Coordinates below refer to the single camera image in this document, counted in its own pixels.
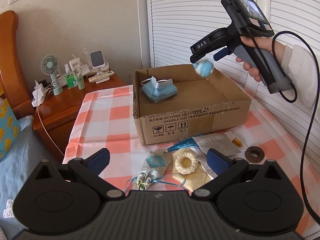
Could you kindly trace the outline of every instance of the green fan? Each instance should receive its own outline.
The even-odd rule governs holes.
[[[56,96],[63,91],[55,73],[59,68],[59,60],[54,55],[47,55],[41,61],[41,70],[44,74],[50,75],[52,80],[53,94]]]

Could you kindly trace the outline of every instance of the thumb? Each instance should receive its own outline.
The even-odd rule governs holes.
[[[249,47],[255,47],[252,39],[250,37],[247,36],[241,36],[241,41],[249,46]],[[254,37],[257,45],[259,46],[260,49],[266,49],[268,51],[272,51],[272,39],[269,38],[262,38],[262,37]]]

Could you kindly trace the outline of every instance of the red and white tablecloth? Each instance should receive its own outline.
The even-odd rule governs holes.
[[[87,158],[101,148],[110,151],[110,164],[100,177],[125,189],[126,182],[138,175],[148,151],[162,152],[173,143],[141,146],[132,116],[132,86],[99,90],[85,96],[63,163],[75,157]],[[275,159],[301,195],[299,168],[301,150],[284,128],[255,99],[244,125],[230,129],[247,147],[261,147],[268,159]],[[165,174],[172,173],[172,168]],[[308,160],[305,160],[304,179],[311,206],[319,210],[320,183]],[[172,176],[164,181],[177,183]],[[149,190],[177,190],[178,187],[155,183]],[[305,210],[297,231],[301,234],[314,225]]]

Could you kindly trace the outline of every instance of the white sleeve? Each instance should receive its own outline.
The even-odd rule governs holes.
[[[297,100],[309,109],[311,115],[316,101],[318,83],[313,56],[307,49],[298,45],[295,45],[293,49],[286,46],[281,66],[297,89]],[[320,122],[320,102],[317,106],[315,119]]]

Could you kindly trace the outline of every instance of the cardboard box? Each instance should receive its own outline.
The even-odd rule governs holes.
[[[178,93],[157,104],[141,90],[154,76],[172,78]],[[133,117],[140,143],[151,145],[181,140],[244,124],[251,99],[215,69],[207,79],[192,65],[136,70],[133,74]]]

